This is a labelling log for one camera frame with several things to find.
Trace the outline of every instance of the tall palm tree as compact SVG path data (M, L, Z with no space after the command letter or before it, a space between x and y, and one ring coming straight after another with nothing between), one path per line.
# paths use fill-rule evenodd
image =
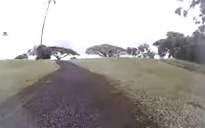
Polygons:
M47 15L48 15L48 10L50 8L51 2L54 2L54 4L56 4L56 0L48 0L48 6L47 6L47 10L44 16L44 22L43 22L43 26L42 26L42 30L41 30L41 40L40 40L40 45L42 45L42 41L43 41L43 34L44 34L44 26L45 26L45 22L47 19Z

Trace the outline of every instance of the grassy field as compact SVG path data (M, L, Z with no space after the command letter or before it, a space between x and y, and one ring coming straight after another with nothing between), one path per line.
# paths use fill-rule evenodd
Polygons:
M57 68L53 61L0 60L0 103Z
M201 72L160 60L139 58L73 62L112 79L114 85L139 106L140 111L162 127L205 126L205 74Z

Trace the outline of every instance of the tree canopy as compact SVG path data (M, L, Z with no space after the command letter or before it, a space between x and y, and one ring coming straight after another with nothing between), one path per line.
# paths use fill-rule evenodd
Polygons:
M28 59L28 56L26 53L24 53L24 54L16 56L15 59Z
M36 59L50 59L51 56L54 56L58 60L68 55L79 55L76 51L69 48L45 45L34 46L27 53L29 55L36 55Z
M154 43L158 47L158 55L205 64L205 35L194 32L184 36L177 32L168 32L165 39Z
M185 4L188 4L188 6L181 6L178 7L175 10L175 13L178 15L182 15L184 17L187 17L188 12L190 12L192 9L195 9L196 7L199 8L199 14L195 15L193 17L193 20L195 24L198 24L198 31L201 33L205 33L205 0L178 0L180 2L184 2Z
M96 45L86 49L87 54L95 54L101 57L117 57L123 52L126 52L124 48L110 44Z
M146 43L140 44L138 48L128 47L127 54L132 56L142 57L142 58L151 58L151 59L153 59L156 55L155 52L150 50L149 45Z
M79 55L76 51L69 48L63 48L58 46L51 46L48 48L51 51L51 55L56 57L57 60L60 60L61 58L64 58L68 55Z

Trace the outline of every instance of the dark gray path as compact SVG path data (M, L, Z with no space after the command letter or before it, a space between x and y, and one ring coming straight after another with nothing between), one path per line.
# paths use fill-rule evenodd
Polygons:
M2 128L133 128L134 104L71 62L0 106Z

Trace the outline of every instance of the sky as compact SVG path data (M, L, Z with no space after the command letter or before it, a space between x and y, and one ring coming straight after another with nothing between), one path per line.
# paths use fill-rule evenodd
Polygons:
M11 59L40 42L47 0L0 0L0 59ZM191 18L174 14L177 0L57 0L43 43L72 48L108 43L121 47L152 44L168 31L190 35Z

